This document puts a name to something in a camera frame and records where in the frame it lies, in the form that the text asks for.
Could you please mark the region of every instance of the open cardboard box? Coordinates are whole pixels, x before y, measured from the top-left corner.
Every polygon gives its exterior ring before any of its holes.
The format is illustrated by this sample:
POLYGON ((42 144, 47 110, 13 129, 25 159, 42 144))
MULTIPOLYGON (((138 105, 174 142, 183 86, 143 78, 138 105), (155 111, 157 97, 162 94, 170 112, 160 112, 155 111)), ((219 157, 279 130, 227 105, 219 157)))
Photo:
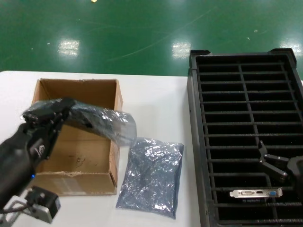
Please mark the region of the open cardboard box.
MULTIPOLYGON (((33 103, 74 98, 80 102, 122 110, 118 80, 40 79, 33 103)), ((107 138, 64 125, 50 159, 36 170, 31 185, 58 195, 116 194, 119 148, 107 138)))

